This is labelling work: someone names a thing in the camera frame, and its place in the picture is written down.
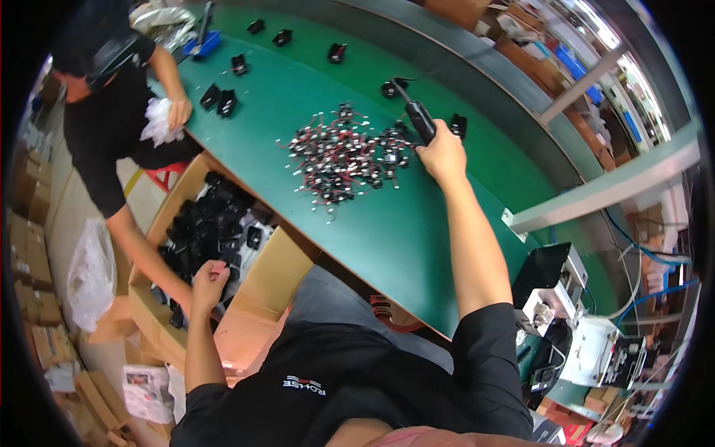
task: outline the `gray pants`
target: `gray pants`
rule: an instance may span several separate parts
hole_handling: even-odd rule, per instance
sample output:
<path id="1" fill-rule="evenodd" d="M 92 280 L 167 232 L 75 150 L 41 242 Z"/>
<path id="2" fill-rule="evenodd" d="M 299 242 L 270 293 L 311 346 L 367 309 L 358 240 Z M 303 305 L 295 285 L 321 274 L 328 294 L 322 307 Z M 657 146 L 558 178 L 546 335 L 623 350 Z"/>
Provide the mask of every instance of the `gray pants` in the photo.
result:
<path id="1" fill-rule="evenodd" d="M 412 333 L 399 333 L 382 324 L 373 309 L 343 281 L 317 265 L 313 266 L 293 295 L 293 307 L 286 324 L 296 321 L 311 323 L 347 323 L 365 326 L 387 338 L 398 349 L 419 355 L 454 371 L 452 355 L 447 350 Z"/>

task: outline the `green workbench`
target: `green workbench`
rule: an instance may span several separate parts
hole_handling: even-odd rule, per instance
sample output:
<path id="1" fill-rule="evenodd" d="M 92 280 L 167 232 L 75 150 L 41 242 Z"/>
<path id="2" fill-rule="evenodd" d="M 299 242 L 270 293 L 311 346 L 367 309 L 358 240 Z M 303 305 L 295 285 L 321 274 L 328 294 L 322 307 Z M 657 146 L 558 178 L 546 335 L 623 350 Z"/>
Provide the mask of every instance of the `green workbench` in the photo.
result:
<path id="1" fill-rule="evenodd" d="M 192 6 L 200 15 L 200 8 Z M 267 28 L 246 32 L 257 17 Z M 368 115 L 378 131 L 403 113 L 403 103 L 382 97 L 379 87 L 395 74 L 419 76 L 402 59 L 337 29 L 295 16 L 219 5 L 213 28 L 222 31 L 221 47 L 203 62 L 188 59 L 179 65 L 184 88 L 194 104 L 211 83 L 235 89 L 240 107 L 230 119 L 197 107 L 189 130 L 222 163 L 246 182 L 284 218 L 313 242 L 380 292 L 392 298 L 429 326 L 450 337 L 458 323 L 448 250 L 445 206 L 434 181 L 419 162 L 398 172 L 399 190 L 383 188 L 335 207 L 337 219 L 324 210 L 311 212 L 313 196 L 294 192 L 301 183 L 283 167 L 287 150 L 275 140 L 289 140 L 318 112 L 330 115 L 337 103 L 351 101 Z M 277 48 L 271 42 L 281 29 L 293 30 L 293 41 Z M 333 42 L 347 43 L 341 65 L 329 64 Z M 230 58 L 244 53 L 251 71 L 236 77 L 219 75 L 230 68 Z M 506 205 L 519 211 L 554 196 L 548 179 L 532 161 L 482 114 L 448 89 L 430 79 L 414 82 L 410 93 L 433 117 L 449 119 L 457 112 L 469 119 L 465 140 L 468 171 L 507 260 L 516 277 L 529 250 L 547 243 L 547 232 L 536 232 L 526 244 L 501 222 Z M 559 240 L 576 244 L 593 282 L 596 297 L 612 297 L 610 282 L 591 256 L 590 241 L 576 222 L 559 225 Z M 608 311 L 608 300 L 598 303 Z"/>

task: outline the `soldering iron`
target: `soldering iron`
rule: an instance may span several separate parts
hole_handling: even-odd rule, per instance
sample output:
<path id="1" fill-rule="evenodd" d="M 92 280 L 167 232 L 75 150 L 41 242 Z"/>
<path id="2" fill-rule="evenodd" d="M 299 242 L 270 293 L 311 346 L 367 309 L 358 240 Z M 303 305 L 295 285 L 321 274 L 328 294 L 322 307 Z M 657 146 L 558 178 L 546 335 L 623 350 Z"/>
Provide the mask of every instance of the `soldering iron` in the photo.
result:
<path id="1" fill-rule="evenodd" d="M 430 114 L 427 113 L 427 109 L 425 109 L 425 106 L 423 106 L 421 102 L 413 101 L 409 97 L 407 92 L 405 92 L 405 89 L 397 83 L 397 79 L 404 79 L 405 81 L 410 81 L 412 79 L 393 77 L 390 81 L 393 83 L 393 86 L 398 91 L 400 96 L 407 103 L 405 105 L 405 113 L 408 117 L 410 117 L 410 121 L 412 122 L 415 131 L 417 131 L 418 135 L 420 135 L 420 138 L 425 144 L 430 144 L 432 138 L 434 138 L 437 133 L 437 127 L 435 126 L 435 123 L 432 122 L 432 117 L 430 117 Z"/>

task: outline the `man's arm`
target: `man's arm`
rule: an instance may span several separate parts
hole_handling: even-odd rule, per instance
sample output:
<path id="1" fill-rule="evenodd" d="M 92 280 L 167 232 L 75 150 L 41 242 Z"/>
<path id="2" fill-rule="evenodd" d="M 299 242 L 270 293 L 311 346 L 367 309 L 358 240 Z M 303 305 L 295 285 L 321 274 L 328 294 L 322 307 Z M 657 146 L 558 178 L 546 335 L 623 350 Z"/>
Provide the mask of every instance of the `man's arm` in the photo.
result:
<path id="1" fill-rule="evenodd" d="M 191 315 L 191 286 L 179 278 L 164 262 L 157 249 L 149 244 L 137 227 L 129 205 L 124 204 L 118 212 L 107 218 L 107 228 L 129 259 L 150 280 L 174 298 L 187 315 Z"/>
<path id="2" fill-rule="evenodd" d="M 467 156 L 459 137 L 436 119 L 437 134 L 417 148 L 447 203 L 452 275 L 460 320 L 496 303 L 512 303 L 506 261 L 467 180 Z"/>
<path id="3" fill-rule="evenodd" d="M 454 380 L 470 396 L 484 433 L 529 439 L 532 420 L 521 400 L 516 319 L 506 262 L 467 180 L 461 140 L 444 121 L 418 154 L 445 195 L 459 326 L 452 340 Z"/>
<path id="4" fill-rule="evenodd" d="M 194 305 L 186 345 L 184 385 L 187 394 L 207 383 L 226 385 L 226 375 L 211 334 L 209 315 L 221 299 L 229 273 L 224 261 L 210 260 L 194 276 Z"/>
<path id="5" fill-rule="evenodd" d="M 167 98 L 172 101 L 172 108 L 169 111 L 169 127 L 175 129 L 189 119 L 193 110 L 191 102 L 184 92 L 184 87 L 181 85 L 176 61 L 167 50 L 156 45 L 147 63 L 154 69 L 157 79 L 167 93 Z"/>

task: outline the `black t-shirt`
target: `black t-shirt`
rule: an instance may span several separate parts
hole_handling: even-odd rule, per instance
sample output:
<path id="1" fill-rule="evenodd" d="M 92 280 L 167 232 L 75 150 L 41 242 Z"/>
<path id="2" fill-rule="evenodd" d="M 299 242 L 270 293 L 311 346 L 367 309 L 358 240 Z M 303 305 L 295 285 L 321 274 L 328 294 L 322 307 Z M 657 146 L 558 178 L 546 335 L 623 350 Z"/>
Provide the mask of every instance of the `black t-shirt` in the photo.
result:
<path id="1" fill-rule="evenodd" d="M 207 384 L 189 393 L 171 445 L 322 446 L 350 418 L 528 440 L 533 422 L 521 400 L 515 337 L 510 304 L 467 315 L 449 375 L 371 329 L 293 323 L 258 373 L 232 390 Z"/>
<path id="2" fill-rule="evenodd" d="M 72 164 L 99 211 L 111 217 L 124 206 L 117 176 L 117 160 L 131 157 L 140 167 L 156 170 L 198 153 L 187 139 L 154 148 L 151 139 L 139 141 L 149 120 L 144 116 L 149 98 L 144 65 L 156 44 L 139 34 L 135 57 L 97 92 L 64 108 L 64 138 Z"/>

